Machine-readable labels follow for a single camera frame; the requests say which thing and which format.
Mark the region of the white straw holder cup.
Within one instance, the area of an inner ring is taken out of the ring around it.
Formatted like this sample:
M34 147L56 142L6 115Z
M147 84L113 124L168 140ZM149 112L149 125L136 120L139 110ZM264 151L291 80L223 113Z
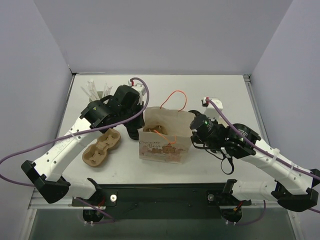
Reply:
M100 100L104 95L103 91L97 91L97 92L90 92L90 97L89 97L89 101L93 102L93 101L97 101Z

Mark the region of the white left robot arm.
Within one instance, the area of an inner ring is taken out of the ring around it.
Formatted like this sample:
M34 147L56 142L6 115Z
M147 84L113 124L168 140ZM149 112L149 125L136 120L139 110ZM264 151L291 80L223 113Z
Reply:
M102 136L111 125L124 125L131 139L138 140L138 130L144 126L143 84L120 85L113 95L91 101L80 113L73 126L43 156L26 160L21 169L49 203L63 197L78 197L95 206L102 199L101 187L89 177L80 179L64 177L67 166L94 139Z

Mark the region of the printed paper takeout bag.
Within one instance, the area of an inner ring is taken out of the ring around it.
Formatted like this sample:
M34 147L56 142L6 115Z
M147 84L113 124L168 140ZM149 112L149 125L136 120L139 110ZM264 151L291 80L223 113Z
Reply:
M139 133L139 158L142 160L183 164L192 145L190 123L195 115L185 111L188 103L187 95L181 90L171 93L184 95L184 104L180 109L166 109L164 103L160 106L148 107L144 111L144 126L150 123L163 124L167 129L167 135L143 132Z

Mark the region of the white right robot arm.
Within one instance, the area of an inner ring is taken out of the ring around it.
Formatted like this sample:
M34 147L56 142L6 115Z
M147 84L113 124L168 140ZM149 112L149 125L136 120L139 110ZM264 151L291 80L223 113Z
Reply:
M273 178L272 181L240 181L229 179L221 197L227 204L235 201L265 200L281 207L303 212L315 207L319 193L314 189L320 183L318 169L303 169L288 159L282 162L279 150L270 147L257 132L246 125L235 123L224 126L217 120L192 110L191 141L197 149L221 154L230 164L234 159L254 165Z

